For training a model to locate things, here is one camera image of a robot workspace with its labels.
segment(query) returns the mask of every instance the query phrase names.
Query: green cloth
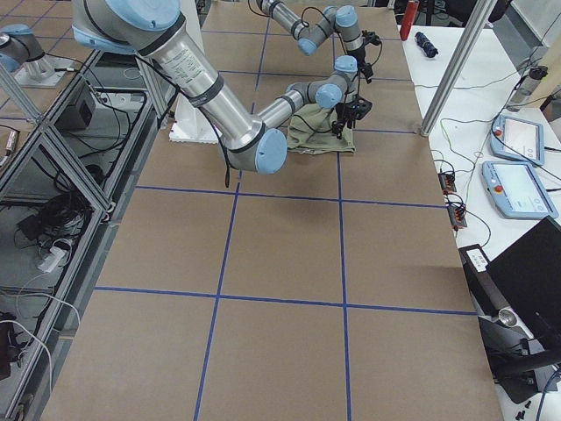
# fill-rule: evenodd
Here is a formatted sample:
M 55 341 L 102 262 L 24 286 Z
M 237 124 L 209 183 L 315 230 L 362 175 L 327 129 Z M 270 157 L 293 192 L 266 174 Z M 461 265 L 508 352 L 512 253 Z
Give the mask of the green cloth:
M 326 110 L 315 103 L 304 105 L 290 119 L 288 150 L 311 154 L 354 152 L 351 129 L 345 127 L 341 139 L 331 133 L 331 123 L 336 120 L 335 110 Z

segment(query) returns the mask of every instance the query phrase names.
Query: sticker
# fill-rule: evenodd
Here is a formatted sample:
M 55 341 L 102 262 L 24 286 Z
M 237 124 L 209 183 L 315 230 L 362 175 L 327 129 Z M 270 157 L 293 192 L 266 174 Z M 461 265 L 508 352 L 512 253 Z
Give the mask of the sticker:
M 205 74 L 204 65 L 190 50 L 182 50 L 170 61 L 162 62 L 162 67 L 182 88 Z
M 475 266 L 475 269 L 478 272 L 485 272 L 487 267 L 487 259 L 483 255 L 483 253 L 478 249 L 468 250 L 467 257 L 470 258 L 472 264 Z

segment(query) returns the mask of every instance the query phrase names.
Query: white cable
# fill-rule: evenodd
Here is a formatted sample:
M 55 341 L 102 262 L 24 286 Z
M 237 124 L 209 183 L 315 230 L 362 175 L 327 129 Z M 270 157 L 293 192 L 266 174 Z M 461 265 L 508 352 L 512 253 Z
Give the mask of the white cable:
M 80 322 L 82 321 L 81 318 L 80 318 L 80 312 L 71 303 L 68 303 L 64 300 L 61 300 L 60 298 L 57 298 L 56 296 L 51 296 L 50 294 L 46 294 L 44 292 L 32 292 L 32 293 L 29 293 L 29 294 L 6 294 L 5 292 L 0 291 L 0 294 L 2 294 L 3 296 L 8 296 L 10 298 L 19 298 L 21 296 L 46 296 L 48 298 L 53 299 L 54 301 L 56 301 L 58 303 L 65 304 L 68 307 L 70 307 L 72 310 L 74 310 L 74 313 L 76 314 L 76 318 L 78 320 L 78 326 L 80 326 Z
M 14 325 L 19 326 L 20 329 L 23 329 L 25 333 L 27 333 L 29 336 L 31 336 L 33 339 L 35 339 L 37 341 L 37 343 L 43 347 L 43 349 L 46 352 L 46 356 L 49 359 L 49 391 L 51 393 L 53 393 L 53 358 L 51 357 L 51 352 L 49 351 L 49 348 L 46 347 L 46 345 L 43 343 L 43 341 L 39 340 L 39 338 L 37 338 L 34 334 L 29 332 L 25 328 L 25 326 L 23 326 L 21 323 L 15 321 L 15 320 L 0 320 L 0 324 L 2 324 L 2 323 L 6 323 L 6 324 L 12 323 Z

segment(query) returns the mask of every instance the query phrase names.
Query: brown cardboard surface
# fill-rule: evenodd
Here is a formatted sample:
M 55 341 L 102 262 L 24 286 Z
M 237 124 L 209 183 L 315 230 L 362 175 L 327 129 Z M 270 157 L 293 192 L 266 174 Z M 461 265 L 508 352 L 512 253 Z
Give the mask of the brown cardboard surface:
M 98 285 L 216 293 L 232 201 L 135 191 Z
M 94 292 L 42 421 L 184 421 L 214 301 Z
M 259 72 L 263 35 L 204 32 L 204 52 L 216 70 Z
M 362 83 L 360 95 L 373 103 L 373 109 L 360 121 L 358 129 L 416 132 L 423 118 L 412 82 L 375 80 Z
M 8 13 L 16 8 L 21 3 L 21 0 L 3 0 L 0 3 L 0 14 Z
M 269 35 L 266 37 L 263 68 L 265 73 L 284 75 L 329 76 L 333 72 L 333 45 L 324 42 L 314 55 L 307 57 L 292 37 Z
M 218 144 L 170 142 L 169 128 L 158 133 L 138 184 L 175 189 L 233 191 L 224 185 L 226 166 Z M 232 183 L 236 172 L 231 172 Z
M 473 311 L 446 210 L 345 203 L 350 303 Z
M 340 158 L 343 198 L 444 204 L 428 139 L 384 132 L 353 136 L 357 151 Z
M 222 301 L 201 421 L 346 419 L 342 311 Z
M 245 193 L 275 196 L 337 198 L 337 156 L 288 153 L 282 168 L 272 175 L 245 172 L 241 189 Z
M 337 203 L 242 196 L 224 293 L 341 302 Z
M 265 33 L 266 22 L 266 18 L 260 18 L 250 12 L 247 2 L 218 0 L 212 2 L 210 13 L 202 25 L 202 31 Z
M 356 421 L 498 421 L 476 317 L 349 309 Z

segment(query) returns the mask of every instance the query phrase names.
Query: robotic arm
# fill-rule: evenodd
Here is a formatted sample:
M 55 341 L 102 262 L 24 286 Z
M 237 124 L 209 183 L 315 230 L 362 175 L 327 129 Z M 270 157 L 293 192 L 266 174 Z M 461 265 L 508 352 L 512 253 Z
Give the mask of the robotic arm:
M 271 174 L 281 168 L 287 141 L 275 127 L 304 104 L 333 108 L 356 100 L 357 62 L 339 58 L 326 81 L 297 83 L 257 115 L 250 114 L 185 29 L 179 0 L 73 0 L 76 40 L 117 54 L 157 61 L 191 104 L 222 133 L 234 168 Z
M 359 17 L 353 6 L 347 5 L 339 9 L 328 6 L 321 12 L 321 20 L 310 27 L 281 0 L 257 0 L 257 5 L 298 41 L 298 47 L 306 55 L 313 54 L 331 34 L 339 33 L 345 52 L 357 60 L 359 71 L 366 82 L 372 81 L 372 64 L 366 62 L 365 47 L 368 44 L 378 46 L 381 41 L 375 32 L 360 31 Z
M 0 29 L 0 63 L 9 72 L 15 72 L 23 64 L 35 81 L 54 74 L 53 64 L 26 25 L 8 25 Z

